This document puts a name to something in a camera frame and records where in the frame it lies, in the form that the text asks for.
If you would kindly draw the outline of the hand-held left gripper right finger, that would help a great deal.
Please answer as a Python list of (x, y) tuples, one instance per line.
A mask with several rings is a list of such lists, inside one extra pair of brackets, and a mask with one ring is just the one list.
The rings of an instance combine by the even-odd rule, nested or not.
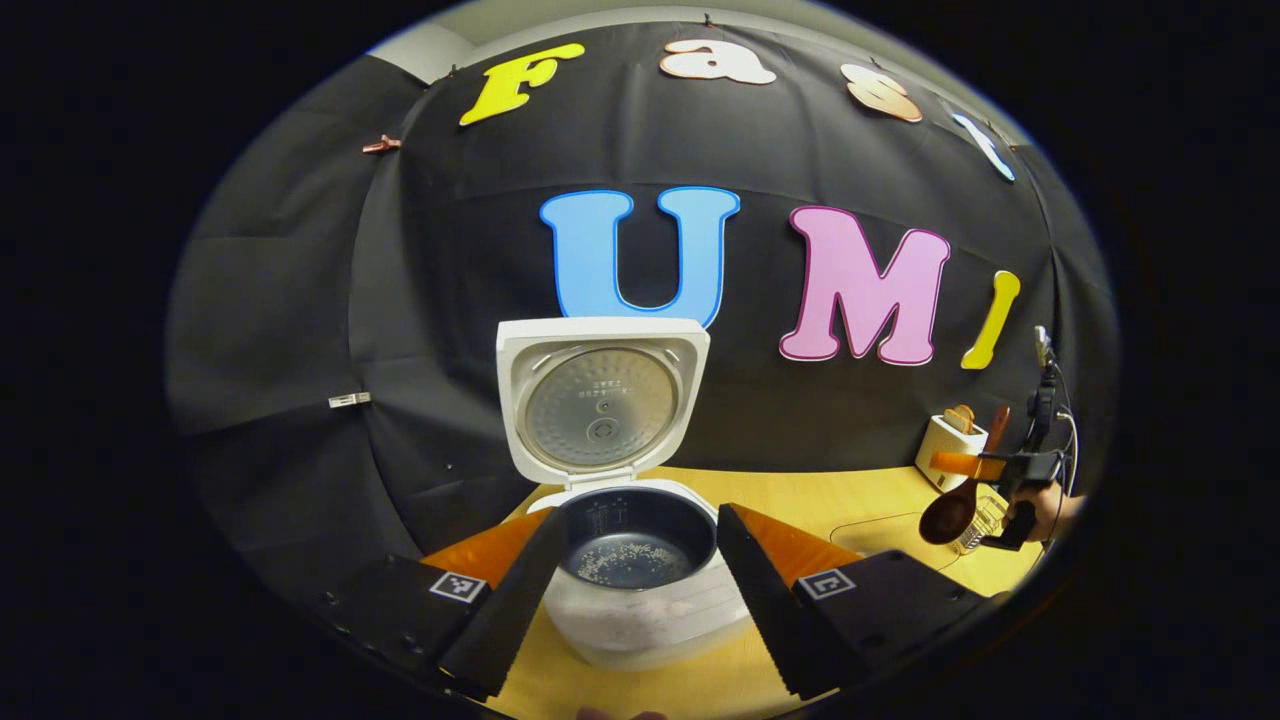
[(810, 700), (897, 669), (986, 597), (901, 550), (854, 553), (741, 503), (717, 544), (787, 689)]

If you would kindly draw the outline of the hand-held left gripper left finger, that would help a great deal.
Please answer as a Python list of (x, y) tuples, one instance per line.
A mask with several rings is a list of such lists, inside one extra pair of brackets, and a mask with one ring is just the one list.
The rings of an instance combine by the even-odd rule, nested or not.
[(320, 621), (431, 691), (500, 693), (567, 543), (543, 509), (422, 559), (389, 553), (320, 593)]

